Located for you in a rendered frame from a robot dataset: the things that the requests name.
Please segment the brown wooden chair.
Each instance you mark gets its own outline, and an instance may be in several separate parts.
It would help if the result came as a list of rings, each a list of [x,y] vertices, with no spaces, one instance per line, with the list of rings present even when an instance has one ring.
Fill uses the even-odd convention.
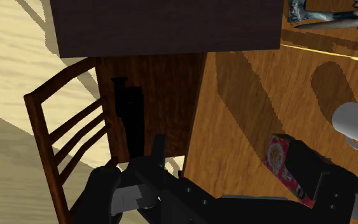
[[[34,91],[24,95],[25,106],[31,122],[32,131],[39,151],[39,156],[45,172],[50,195],[55,208],[59,224],[73,224],[75,212],[78,209],[82,197],[78,197],[72,207],[67,205],[63,185],[67,181],[76,165],[79,163],[85,152],[94,145],[103,135],[112,130],[111,112],[106,108],[110,100],[109,95],[103,95],[96,101],[82,109],[53,132],[49,132],[45,116],[42,109],[42,103],[49,97],[68,84],[72,79],[87,72],[92,68],[98,68],[101,63],[100,57],[89,57],[70,65],[59,73],[54,75],[48,81],[43,83]],[[59,140],[65,133],[72,129],[80,120],[84,119],[97,108],[102,107],[102,113],[96,116],[91,122],[86,124],[62,147],[57,153],[53,152],[53,144]],[[87,140],[72,159],[68,162],[63,171],[59,171],[59,164],[68,156],[69,152],[81,140],[85,134],[89,133],[101,122],[105,126],[98,130],[89,140]]]

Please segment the red colourful printed box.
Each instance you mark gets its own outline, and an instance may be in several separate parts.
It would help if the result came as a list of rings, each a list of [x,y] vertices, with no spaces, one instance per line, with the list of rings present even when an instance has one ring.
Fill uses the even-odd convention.
[[[286,134],[272,134],[263,163],[300,203],[313,208],[315,201],[305,193],[285,166],[289,144],[293,140],[293,137]]]

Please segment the white mug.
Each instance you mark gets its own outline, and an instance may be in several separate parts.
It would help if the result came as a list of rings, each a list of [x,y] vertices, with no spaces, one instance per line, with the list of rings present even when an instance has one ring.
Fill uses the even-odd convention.
[[[332,115],[335,130],[345,136],[347,143],[358,151],[358,103],[346,102]]]

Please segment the brown wooden table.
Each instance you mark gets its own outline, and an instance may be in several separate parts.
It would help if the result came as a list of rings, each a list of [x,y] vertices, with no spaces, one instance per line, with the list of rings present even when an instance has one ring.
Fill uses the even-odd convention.
[[[283,24],[287,0],[169,0],[168,43],[191,53],[106,57],[98,81],[128,76],[144,89],[146,146],[190,135],[184,174],[209,193],[283,195],[263,160],[283,133],[358,177],[358,152],[331,117],[358,102],[358,30],[301,31]]]

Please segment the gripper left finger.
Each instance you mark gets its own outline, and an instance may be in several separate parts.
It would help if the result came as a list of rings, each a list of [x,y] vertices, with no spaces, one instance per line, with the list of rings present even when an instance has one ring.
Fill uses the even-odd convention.
[[[124,171],[101,166],[88,178],[72,224],[120,224],[137,211],[149,224],[213,224],[213,196],[164,169],[166,137],[157,134],[151,155],[130,161]]]

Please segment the grey creature figure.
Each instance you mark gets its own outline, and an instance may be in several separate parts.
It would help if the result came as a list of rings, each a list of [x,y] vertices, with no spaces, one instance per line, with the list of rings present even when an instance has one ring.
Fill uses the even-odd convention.
[[[287,21],[297,29],[333,30],[356,28],[358,30],[358,0],[352,5],[355,11],[310,11],[306,0],[289,0]]]

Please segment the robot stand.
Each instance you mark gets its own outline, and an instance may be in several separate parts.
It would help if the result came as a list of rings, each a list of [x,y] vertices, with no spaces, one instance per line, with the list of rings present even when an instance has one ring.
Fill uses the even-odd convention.
[[[284,0],[50,0],[62,58],[275,50]]]

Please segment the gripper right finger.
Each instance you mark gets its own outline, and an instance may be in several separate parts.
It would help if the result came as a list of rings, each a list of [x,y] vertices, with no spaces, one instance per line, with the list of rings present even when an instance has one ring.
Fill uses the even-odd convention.
[[[358,220],[358,177],[309,148],[303,141],[289,143],[287,170],[304,193],[315,201],[312,208],[297,208],[304,224],[350,224]]]

